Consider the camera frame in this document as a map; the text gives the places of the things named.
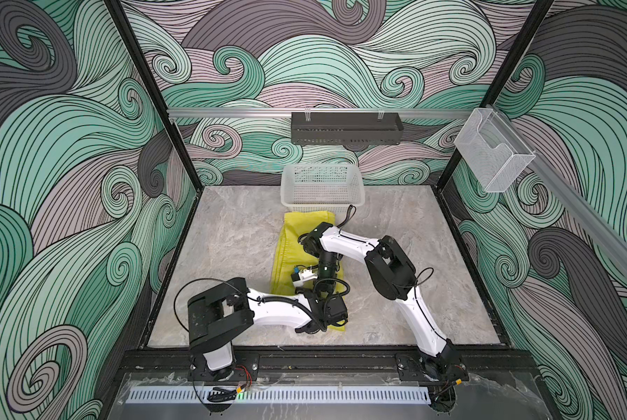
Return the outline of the yellow-green long pants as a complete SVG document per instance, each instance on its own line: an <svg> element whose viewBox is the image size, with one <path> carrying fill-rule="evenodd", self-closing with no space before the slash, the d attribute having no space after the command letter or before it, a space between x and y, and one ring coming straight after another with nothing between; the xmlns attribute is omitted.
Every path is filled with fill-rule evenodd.
<svg viewBox="0 0 627 420"><path fill-rule="evenodd" d="M319 257L309 255L299 242L301 236L307 236L320 225L324 229L334 226L334 215L328 211L311 213L291 212L284 216L284 227L281 229L275 260L273 264L272 289L269 293L251 290L249 300L255 313L254 323L262 326L285 326L294 329L298 334L317 334L327 330L343 329L326 325L322 318L322 305L330 295L348 294L350 287L337 273L337 288L332 294L317 294L315 281L308 282L304 287L295 288L291 279L294 267L317 265Z"/></svg>

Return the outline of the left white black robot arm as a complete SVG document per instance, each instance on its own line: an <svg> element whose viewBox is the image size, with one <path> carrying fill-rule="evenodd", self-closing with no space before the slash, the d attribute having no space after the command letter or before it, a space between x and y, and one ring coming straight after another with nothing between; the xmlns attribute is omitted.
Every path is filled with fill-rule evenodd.
<svg viewBox="0 0 627 420"><path fill-rule="evenodd" d="M338 278L315 279L311 287L300 287L292 296L259 292L244 278L198 278L189 284L200 282L215 285L189 298L188 320L180 323L189 335L191 378L195 381L248 380L252 371L238 366L233 341L252 327L287 327L296 334L319 334L348 323L344 298L350 286Z"/></svg>

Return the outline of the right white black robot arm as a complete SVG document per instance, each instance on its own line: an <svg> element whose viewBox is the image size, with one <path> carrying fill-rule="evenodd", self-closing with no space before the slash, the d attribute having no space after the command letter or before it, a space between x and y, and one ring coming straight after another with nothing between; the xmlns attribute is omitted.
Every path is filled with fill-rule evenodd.
<svg viewBox="0 0 627 420"><path fill-rule="evenodd" d="M344 226L357 211L347 207L345 219L333 225L322 222L298 237L298 243L316 257L320 279L329 278L341 257L364 263L375 290L397 304L416 340L420 366L430 378L444 383L462 383L469 373L451 339L437 326L425 304L414 264L391 236L369 238L350 234Z"/></svg>

